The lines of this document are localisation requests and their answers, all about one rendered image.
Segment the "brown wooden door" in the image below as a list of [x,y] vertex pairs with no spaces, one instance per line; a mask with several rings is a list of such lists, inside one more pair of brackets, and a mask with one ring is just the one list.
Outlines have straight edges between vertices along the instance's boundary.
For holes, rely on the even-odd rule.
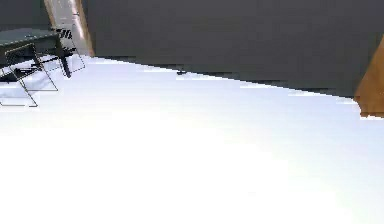
[[384,118],[384,35],[354,95],[361,117]]

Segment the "dark green table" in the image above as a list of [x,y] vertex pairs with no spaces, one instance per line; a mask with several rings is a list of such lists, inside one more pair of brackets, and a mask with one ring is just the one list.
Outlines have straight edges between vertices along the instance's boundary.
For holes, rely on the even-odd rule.
[[59,34],[49,30],[20,28],[0,31],[0,68],[7,66],[6,51],[30,43],[35,45],[37,53],[45,53],[47,50],[50,50],[55,56],[58,56],[63,66],[64,74],[68,78],[71,77]]

